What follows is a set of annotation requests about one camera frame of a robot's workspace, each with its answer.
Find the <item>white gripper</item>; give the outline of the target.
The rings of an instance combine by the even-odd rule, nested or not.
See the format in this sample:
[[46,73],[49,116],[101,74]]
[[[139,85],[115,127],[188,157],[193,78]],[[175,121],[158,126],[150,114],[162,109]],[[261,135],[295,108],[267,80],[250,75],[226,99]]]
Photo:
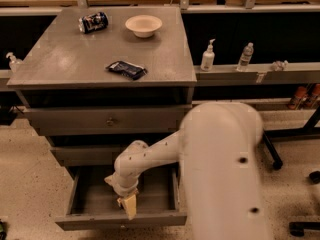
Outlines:
[[137,214],[137,194],[136,189],[139,180],[137,177],[123,177],[114,173],[104,178],[104,182],[113,186],[114,191],[121,197],[117,199],[118,206],[123,208],[129,220]]

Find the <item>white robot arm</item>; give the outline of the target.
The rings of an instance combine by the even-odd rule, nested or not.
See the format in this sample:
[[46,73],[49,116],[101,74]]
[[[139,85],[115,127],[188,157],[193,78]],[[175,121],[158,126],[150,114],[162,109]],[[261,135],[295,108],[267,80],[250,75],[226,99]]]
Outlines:
[[151,146],[132,142],[105,182],[132,219],[142,172],[177,162],[193,240],[273,240],[255,158],[262,135],[262,119],[252,107],[203,103],[170,136]]

